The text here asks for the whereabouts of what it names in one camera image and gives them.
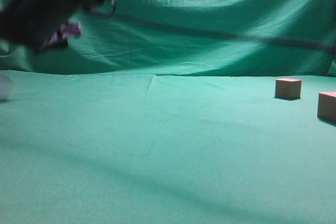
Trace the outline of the black blurred gripper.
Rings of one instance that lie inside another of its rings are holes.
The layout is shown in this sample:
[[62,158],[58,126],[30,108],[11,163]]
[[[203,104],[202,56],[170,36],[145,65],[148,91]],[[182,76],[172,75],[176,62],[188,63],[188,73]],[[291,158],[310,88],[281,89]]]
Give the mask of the black blurred gripper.
[[68,47],[82,28],[71,23],[78,10],[102,16],[94,7],[105,0],[11,0],[1,11],[1,39],[27,46],[35,52]]

